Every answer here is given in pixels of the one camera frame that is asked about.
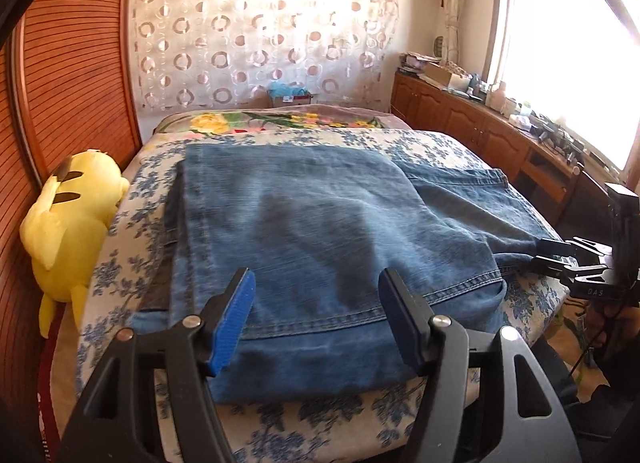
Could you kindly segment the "person's right hand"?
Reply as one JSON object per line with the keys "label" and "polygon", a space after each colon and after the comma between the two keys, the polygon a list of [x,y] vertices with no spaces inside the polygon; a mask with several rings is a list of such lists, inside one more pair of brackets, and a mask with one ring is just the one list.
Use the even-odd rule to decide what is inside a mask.
{"label": "person's right hand", "polygon": [[639,308],[593,301],[585,315],[585,330],[592,347],[616,353],[639,334]]}

